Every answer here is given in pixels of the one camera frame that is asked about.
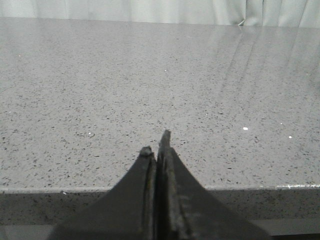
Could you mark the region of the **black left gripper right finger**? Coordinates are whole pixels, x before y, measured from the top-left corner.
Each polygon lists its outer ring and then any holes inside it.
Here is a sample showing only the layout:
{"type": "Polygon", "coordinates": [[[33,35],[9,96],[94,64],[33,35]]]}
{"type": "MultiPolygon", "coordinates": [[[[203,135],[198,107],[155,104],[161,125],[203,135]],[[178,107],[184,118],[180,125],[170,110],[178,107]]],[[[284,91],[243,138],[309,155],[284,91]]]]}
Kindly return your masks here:
{"type": "Polygon", "coordinates": [[[156,233],[159,240],[270,240],[262,228],[228,209],[201,186],[170,146],[159,142],[156,233]]]}

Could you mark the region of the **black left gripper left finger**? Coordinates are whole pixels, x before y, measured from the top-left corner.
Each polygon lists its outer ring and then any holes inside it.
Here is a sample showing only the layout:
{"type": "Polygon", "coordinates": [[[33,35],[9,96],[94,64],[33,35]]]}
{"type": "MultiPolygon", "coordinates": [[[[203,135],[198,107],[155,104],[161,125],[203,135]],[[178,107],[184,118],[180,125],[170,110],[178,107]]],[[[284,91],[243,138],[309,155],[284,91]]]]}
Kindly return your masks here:
{"type": "Polygon", "coordinates": [[[97,202],[54,227],[50,240],[153,240],[156,160],[143,147],[125,176],[97,202]]]}

